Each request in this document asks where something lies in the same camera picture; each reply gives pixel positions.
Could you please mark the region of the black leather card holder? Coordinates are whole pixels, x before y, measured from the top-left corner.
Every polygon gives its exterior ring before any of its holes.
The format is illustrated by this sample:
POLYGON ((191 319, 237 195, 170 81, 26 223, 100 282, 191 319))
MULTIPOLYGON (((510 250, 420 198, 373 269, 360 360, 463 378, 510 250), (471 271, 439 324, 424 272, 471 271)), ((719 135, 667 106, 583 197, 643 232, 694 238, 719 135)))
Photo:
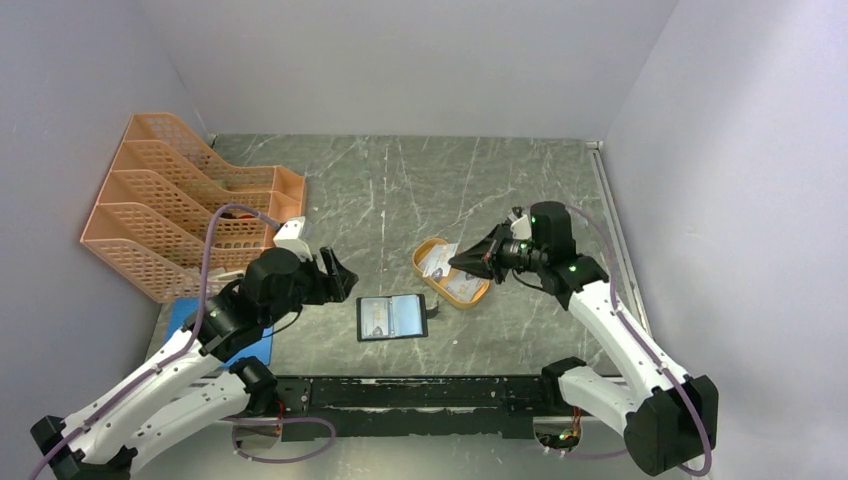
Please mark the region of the black leather card holder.
POLYGON ((357 340, 375 342, 424 338, 429 334, 428 322, 440 313, 440 304, 429 307, 423 294, 359 297, 356 299, 357 340), (391 333, 384 338, 364 338, 360 327, 360 302, 363 298, 388 298, 390 300, 391 333))

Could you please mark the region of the orange oval tray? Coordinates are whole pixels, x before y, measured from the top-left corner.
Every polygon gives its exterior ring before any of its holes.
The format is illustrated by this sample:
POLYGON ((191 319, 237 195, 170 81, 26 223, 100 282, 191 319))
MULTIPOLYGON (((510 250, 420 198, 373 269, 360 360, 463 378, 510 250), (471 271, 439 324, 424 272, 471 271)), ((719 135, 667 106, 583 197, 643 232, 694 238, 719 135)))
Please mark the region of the orange oval tray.
POLYGON ((477 305, 489 290, 491 281, 452 267, 449 261, 458 253, 458 245, 441 238, 425 240, 413 253, 417 276, 458 309, 477 305))

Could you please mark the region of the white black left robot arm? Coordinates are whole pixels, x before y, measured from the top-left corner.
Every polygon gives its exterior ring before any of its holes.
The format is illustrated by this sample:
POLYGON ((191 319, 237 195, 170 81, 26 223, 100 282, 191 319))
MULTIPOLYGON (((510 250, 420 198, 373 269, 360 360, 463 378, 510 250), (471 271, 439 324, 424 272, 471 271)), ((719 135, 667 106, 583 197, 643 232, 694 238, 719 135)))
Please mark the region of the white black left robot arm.
POLYGON ((128 479, 218 420, 280 412, 276 376, 237 354, 290 313, 344 302, 358 281, 329 247, 319 255, 264 251, 106 394, 64 418, 37 421, 30 433, 42 458, 30 476, 50 469, 58 479, 128 479))

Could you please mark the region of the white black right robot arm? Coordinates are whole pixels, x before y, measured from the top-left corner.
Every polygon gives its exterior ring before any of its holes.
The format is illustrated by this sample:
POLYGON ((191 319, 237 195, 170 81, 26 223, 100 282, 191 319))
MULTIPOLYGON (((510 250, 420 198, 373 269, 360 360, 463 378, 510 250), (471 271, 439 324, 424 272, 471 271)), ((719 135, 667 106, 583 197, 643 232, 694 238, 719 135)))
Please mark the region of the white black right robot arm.
POLYGON ((450 259, 452 268, 502 283, 532 273, 599 342, 621 374, 617 384, 577 358, 548 366, 542 406, 562 414, 576 407, 615 431, 645 474, 678 468, 707 477, 717 444, 719 391, 674 361, 635 319, 617 293, 611 259, 578 251, 572 231, 577 208, 542 201, 516 207, 482 240, 450 259))

